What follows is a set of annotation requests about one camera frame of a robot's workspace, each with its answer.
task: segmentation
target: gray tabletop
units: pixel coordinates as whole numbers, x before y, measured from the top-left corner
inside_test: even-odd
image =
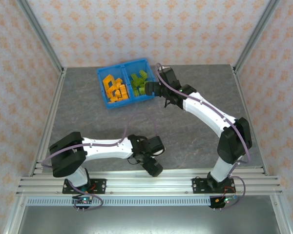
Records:
[[[171,66],[182,85],[194,87],[205,99],[236,118],[246,113],[229,65]],[[93,139],[118,139],[129,118],[147,112],[155,119],[166,151],[157,160],[164,169],[210,168],[218,158],[218,137],[194,115],[169,105],[160,97],[108,110],[97,79],[97,68],[68,68],[58,105],[50,145],[67,134],[78,131]],[[130,123],[128,134],[151,137],[152,122],[138,115]],[[253,142],[249,166],[261,166],[262,159]],[[127,160],[108,158],[86,162],[89,171],[142,170]]]

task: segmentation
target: orange floral wallpaper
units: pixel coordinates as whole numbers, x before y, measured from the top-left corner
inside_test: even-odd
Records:
[[[59,73],[15,0],[0,1],[0,234],[28,174]]]
[[[234,65],[269,0],[29,0],[63,66]]]
[[[269,172],[293,209],[293,0],[280,2],[239,79]]]

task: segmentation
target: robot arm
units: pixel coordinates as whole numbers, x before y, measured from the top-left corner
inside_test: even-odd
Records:
[[[179,80],[177,80],[175,76],[173,69],[166,67],[160,70],[159,73],[161,78],[170,87],[188,96],[201,100],[201,102],[197,102],[190,98],[179,95],[168,89],[160,82],[146,83],[147,95],[153,95],[154,93],[155,96],[163,96],[166,99],[164,107],[167,107],[169,104],[177,105],[180,109],[184,109],[197,116],[217,134],[219,137],[219,144],[217,148],[219,158],[212,171],[208,174],[208,184],[212,189],[222,186],[225,180],[228,178],[228,173],[231,171],[236,161],[245,154],[244,147],[236,132],[226,121],[224,121],[224,119],[219,117],[215,111],[202,104],[202,102],[208,104],[210,103],[206,101],[193,87],[187,84],[181,86]],[[229,121],[234,123],[242,135],[247,148],[249,149],[252,146],[252,142],[250,127],[247,120],[244,118],[237,120],[236,118],[220,111],[216,107],[214,108],[222,113],[222,115],[224,115]]]
[[[144,136],[130,135],[115,146],[94,146],[93,144],[110,145],[119,142],[116,140],[94,140],[81,137],[80,132],[73,132],[62,138],[52,146],[50,153],[57,152],[68,146],[88,144],[74,150],[65,151],[51,159],[54,177],[66,177],[77,187],[85,189],[89,183],[89,175],[81,165],[90,160],[116,157],[121,159],[134,158],[137,163],[151,175],[158,176],[163,167],[154,159],[162,154],[165,148],[159,136],[147,139]]]

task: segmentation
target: orange block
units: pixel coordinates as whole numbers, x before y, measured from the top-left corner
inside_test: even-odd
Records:
[[[117,101],[118,100],[118,97],[111,97],[111,101]]]
[[[126,90],[126,87],[125,87],[124,84],[120,85],[119,88],[121,90],[121,93],[123,93],[123,92],[126,92],[127,93],[127,90]]]
[[[112,94],[114,90],[116,90],[116,86],[112,85],[112,86],[108,89],[107,94]]]
[[[120,78],[117,78],[117,80],[115,80],[115,82],[116,82],[116,83],[120,83],[120,84],[122,84],[122,83],[123,83],[123,80],[120,79]]]
[[[119,90],[116,90],[116,91],[115,91],[115,95],[116,95],[117,97],[119,97],[119,98],[122,96],[122,95],[121,95],[121,92],[120,92]]]
[[[105,91],[107,92],[108,91],[108,89],[110,88],[109,87],[109,83],[112,83],[112,85],[111,86],[114,86],[115,88],[116,88],[116,83],[115,83],[115,80],[114,80],[114,76],[112,76],[111,74],[110,75],[108,75],[107,77],[105,77],[104,79],[103,79],[103,85],[104,85],[104,88],[105,88]]]

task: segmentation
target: blue plastic tray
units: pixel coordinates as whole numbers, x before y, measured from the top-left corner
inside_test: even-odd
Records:
[[[144,70],[147,73],[147,81],[155,81],[154,74],[152,73],[150,65],[148,64],[148,61],[145,58],[131,61],[131,62],[117,64],[114,66],[104,67],[97,70],[102,96],[103,96],[105,105],[108,109],[125,106],[125,105],[135,103],[138,101],[154,98],[154,95],[153,96],[141,95],[138,97],[134,96],[133,89],[130,84],[130,81],[132,80],[131,74],[135,73],[137,76],[140,76],[139,74],[140,70]],[[117,101],[114,103],[108,103],[109,98],[106,96],[106,93],[105,93],[105,89],[103,86],[103,79],[107,77],[109,74],[114,76],[115,79],[121,78],[123,80],[123,84],[125,84],[126,86],[129,99]]]
[[[125,75],[129,80],[129,84],[132,81],[131,74],[136,74],[138,77],[140,76],[139,71],[144,70],[147,73],[147,79],[146,81],[155,81],[154,74],[152,73],[152,70],[150,68],[150,65],[148,64],[146,59],[139,59],[131,62],[125,62],[123,63],[124,69],[125,69]],[[132,97],[133,97],[133,102],[138,102],[138,101],[143,101],[143,100],[148,100],[151,98],[154,98],[153,96],[147,96],[147,95],[140,95],[135,97],[133,94],[133,88],[131,87],[132,91]]]
[[[128,105],[128,104],[132,103],[133,93],[130,92],[130,88],[131,88],[130,87],[130,82],[125,77],[124,70],[123,70],[123,68],[122,68],[122,66],[120,64],[110,66],[110,67],[100,68],[100,69],[97,70],[97,74],[98,74],[98,79],[99,79],[99,83],[100,83],[100,87],[101,87],[103,100],[104,100],[105,105],[106,105],[106,107],[108,109],[116,108],[116,107],[120,107],[120,106],[125,106],[125,105]],[[109,98],[107,97],[105,89],[104,89],[104,86],[103,86],[103,79],[105,77],[107,77],[109,74],[114,76],[115,79],[121,78],[123,80],[123,84],[126,86],[129,99],[122,100],[122,101],[117,101],[117,102],[114,102],[114,103],[108,103]]]

